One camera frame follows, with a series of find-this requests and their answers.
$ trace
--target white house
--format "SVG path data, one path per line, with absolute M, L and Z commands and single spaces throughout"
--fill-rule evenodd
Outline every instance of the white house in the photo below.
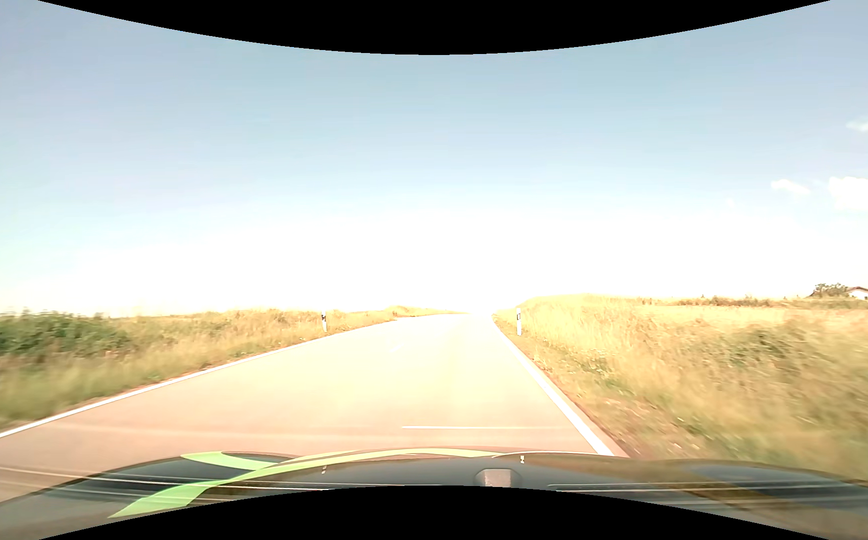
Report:
M 861 300 L 868 300 L 868 288 L 851 287 L 848 289 L 848 295 Z

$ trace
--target tree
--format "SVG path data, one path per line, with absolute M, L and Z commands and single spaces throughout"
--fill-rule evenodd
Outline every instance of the tree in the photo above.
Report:
M 808 295 L 812 298 L 827 298 L 827 297 L 837 297 L 837 296 L 848 296 L 847 285 L 842 285 L 841 283 L 835 283 L 833 285 L 827 283 L 817 283 L 814 285 L 814 292 Z

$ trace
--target blue sky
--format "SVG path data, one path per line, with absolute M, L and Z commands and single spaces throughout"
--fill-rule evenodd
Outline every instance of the blue sky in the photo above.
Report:
M 821 282 L 868 287 L 868 1 L 401 56 L 0 0 L 0 312 Z

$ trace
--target road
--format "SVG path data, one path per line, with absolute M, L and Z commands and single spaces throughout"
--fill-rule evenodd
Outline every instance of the road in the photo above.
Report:
M 490 317 L 433 315 L 313 340 L 1 437 L 0 501 L 186 453 L 432 446 L 626 456 Z

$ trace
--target field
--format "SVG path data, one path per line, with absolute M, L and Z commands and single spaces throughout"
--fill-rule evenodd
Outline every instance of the field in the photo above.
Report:
M 0 431 L 123 391 L 250 355 L 400 317 L 447 313 L 392 306 L 321 314 L 278 309 L 183 316 L 0 317 Z
M 495 322 L 634 458 L 868 480 L 868 302 L 565 295 Z

